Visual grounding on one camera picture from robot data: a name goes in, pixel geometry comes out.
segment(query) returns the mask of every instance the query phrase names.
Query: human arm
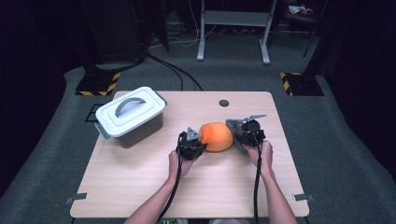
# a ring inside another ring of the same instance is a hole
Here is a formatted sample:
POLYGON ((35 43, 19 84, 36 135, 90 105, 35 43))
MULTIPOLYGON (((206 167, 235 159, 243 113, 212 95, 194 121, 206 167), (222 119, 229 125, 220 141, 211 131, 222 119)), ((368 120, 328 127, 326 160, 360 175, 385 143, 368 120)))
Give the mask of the human arm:
MULTIPOLYGON (((183 161, 181 165, 180 179, 183 178, 190 170, 194 161, 183 161)), ((154 224, 157 222, 161 211, 163 210, 169 196, 172 193, 172 189, 177 179, 178 169, 178 155, 173 150, 169 154, 169 175, 163 185, 140 207, 134 211, 130 217, 128 217, 124 224, 141 224, 148 223, 154 224)))
MULTIPOLYGON (((252 160, 257 166, 259 151, 256 147, 243 145, 252 160)), ((267 195, 268 212, 271 223, 275 224, 292 224, 297 223, 288 201, 283 195, 279 185, 276 182, 275 173, 272 169, 273 148, 268 141, 262 142, 262 167, 260 174, 265 186, 267 195)))

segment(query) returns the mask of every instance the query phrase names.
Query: dark background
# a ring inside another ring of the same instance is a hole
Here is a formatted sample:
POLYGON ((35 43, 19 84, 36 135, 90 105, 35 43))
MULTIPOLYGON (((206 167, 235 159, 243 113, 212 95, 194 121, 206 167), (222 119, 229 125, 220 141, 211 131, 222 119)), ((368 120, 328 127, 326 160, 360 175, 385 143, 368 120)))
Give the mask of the dark background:
MULTIPOLYGON (((341 48, 328 54, 333 62, 326 64, 324 76, 349 127, 396 178, 394 8, 396 3, 390 0, 331 1, 319 33, 326 35, 329 26, 341 26, 334 22, 340 12, 348 14, 346 31, 340 29, 341 48)), ((81 66, 71 30, 83 36, 94 62, 103 60, 76 0, 2 1, 0 17, 3 194, 62 100, 64 73, 81 66)))

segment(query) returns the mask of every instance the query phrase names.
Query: forearm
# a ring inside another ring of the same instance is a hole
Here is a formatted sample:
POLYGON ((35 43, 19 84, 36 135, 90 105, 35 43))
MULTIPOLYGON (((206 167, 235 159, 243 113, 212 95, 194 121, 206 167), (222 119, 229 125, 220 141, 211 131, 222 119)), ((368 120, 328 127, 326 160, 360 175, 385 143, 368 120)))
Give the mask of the forearm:
POLYGON ((124 224, 154 224, 160 216, 169 196, 172 193, 175 181, 166 180, 163 185, 147 201, 145 201, 136 211, 134 211, 124 224))
POLYGON ((288 201, 283 195, 279 185, 276 182, 274 172, 262 172, 262 180, 265 185, 267 194, 268 212, 270 222, 279 223, 297 223, 288 201))

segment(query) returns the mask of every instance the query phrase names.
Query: yellow and black hazard tape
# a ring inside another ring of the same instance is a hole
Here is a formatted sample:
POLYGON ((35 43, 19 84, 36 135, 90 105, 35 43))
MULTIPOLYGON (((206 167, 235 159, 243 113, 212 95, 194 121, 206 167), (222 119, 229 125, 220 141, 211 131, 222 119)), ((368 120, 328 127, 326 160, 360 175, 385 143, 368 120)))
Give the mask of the yellow and black hazard tape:
POLYGON ((286 94, 293 95, 293 92, 291 91, 290 84, 287 79, 287 75, 300 76, 301 73, 280 73, 280 78, 282 78, 283 87, 285 88, 286 94))
POLYGON ((117 81, 120 78, 120 73, 114 75, 113 79, 111 80, 110 85, 106 91, 76 91, 76 95, 85 95, 85 96, 94 96, 94 95, 110 95, 114 88, 116 88, 117 81))

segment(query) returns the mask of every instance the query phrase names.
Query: white lid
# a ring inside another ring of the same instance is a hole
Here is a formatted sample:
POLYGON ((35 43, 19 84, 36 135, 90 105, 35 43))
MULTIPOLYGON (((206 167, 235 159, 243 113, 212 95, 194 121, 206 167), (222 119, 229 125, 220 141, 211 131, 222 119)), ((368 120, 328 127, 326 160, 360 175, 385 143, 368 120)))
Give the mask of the white lid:
POLYGON ((110 137, 119 137, 159 115, 165 107, 165 100, 157 92, 149 87, 141 87, 102 105, 95 115, 103 131, 110 137), (145 103, 132 101, 118 109, 122 102, 131 101, 131 98, 140 98, 145 103))

